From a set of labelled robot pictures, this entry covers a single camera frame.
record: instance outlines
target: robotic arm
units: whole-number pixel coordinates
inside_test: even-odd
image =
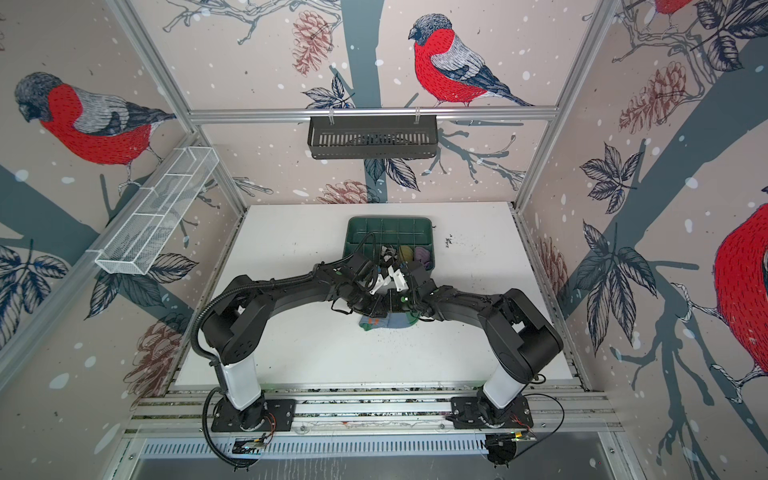
[[[452,286],[437,287],[422,264],[408,262],[399,265],[405,289],[374,293],[379,271],[374,262],[355,252],[333,263],[317,264],[307,275],[285,280],[253,282],[242,275],[200,312],[192,324],[192,348],[215,368],[220,391],[239,412],[240,429],[253,430],[264,417],[264,395],[250,357],[267,320],[305,303],[335,304],[341,299],[350,308],[337,310],[343,313],[376,318],[390,312],[411,312],[483,329],[501,364],[478,391],[481,420],[490,426],[503,425],[510,418],[515,397],[562,350],[560,336],[520,290],[478,295]],[[512,325],[519,323],[524,327],[517,333]],[[215,353],[200,347],[200,329]]]

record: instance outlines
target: bird head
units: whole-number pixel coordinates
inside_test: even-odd
[[[18,111],[26,121],[39,118],[41,121],[51,121],[51,110],[48,108],[48,94],[57,86],[63,84],[59,77],[38,71],[29,74],[16,85],[16,103]]]
[[[439,13],[430,13],[419,18],[419,20],[416,20],[416,23],[413,24],[413,28],[411,28],[411,33],[408,35],[408,39],[414,40],[417,44],[423,47],[433,33],[443,28],[453,28],[448,17]]]

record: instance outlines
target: white table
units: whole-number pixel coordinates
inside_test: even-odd
[[[437,285],[475,293],[518,288],[549,317],[509,207],[502,202],[252,206],[214,295],[238,275],[279,279],[307,273],[320,261],[338,260],[347,221],[372,215],[432,221]],[[498,365],[485,333],[474,326],[435,321],[366,332],[358,320],[359,315],[333,312],[329,303],[274,316],[256,349],[259,382],[279,389],[477,386]],[[200,344],[207,347],[202,332]],[[542,373],[550,380],[571,378],[562,353]],[[216,384],[207,361],[190,351],[175,387]]]

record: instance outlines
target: green plastic organizer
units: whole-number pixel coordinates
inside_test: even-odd
[[[362,239],[370,232],[373,238],[366,239],[362,252],[369,259],[376,261],[376,249],[382,245],[400,248],[424,247],[429,250],[431,265],[435,268],[435,246],[432,242],[432,221],[424,217],[352,217],[346,228],[343,257],[350,255]]]

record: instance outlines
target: black metal basket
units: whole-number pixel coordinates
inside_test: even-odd
[[[312,117],[307,138],[312,157],[432,158],[437,155],[437,117],[386,115]]]

